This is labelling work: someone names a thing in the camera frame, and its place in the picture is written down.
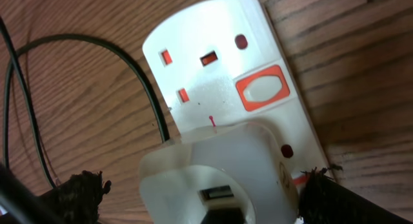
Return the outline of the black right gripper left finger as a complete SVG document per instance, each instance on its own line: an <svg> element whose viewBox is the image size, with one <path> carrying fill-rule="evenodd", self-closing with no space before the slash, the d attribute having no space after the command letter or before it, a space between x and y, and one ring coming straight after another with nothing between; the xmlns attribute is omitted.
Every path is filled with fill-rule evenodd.
<svg viewBox="0 0 413 224"><path fill-rule="evenodd" d="M82 171L40 196L31 193L9 170L1 171L1 223L98 223L99 204L110 192L102 172Z"/></svg>

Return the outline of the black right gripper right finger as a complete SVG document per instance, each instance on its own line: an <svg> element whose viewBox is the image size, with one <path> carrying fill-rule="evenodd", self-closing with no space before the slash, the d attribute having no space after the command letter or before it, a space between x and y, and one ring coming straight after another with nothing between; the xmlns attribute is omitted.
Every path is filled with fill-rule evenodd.
<svg viewBox="0 0 413 224"><path fill-rule="evenodd" d="M327 176L334 165L304 171L305 186L299 195L298 218L308 224L410 224L373 202L357 195Z"/></svg>

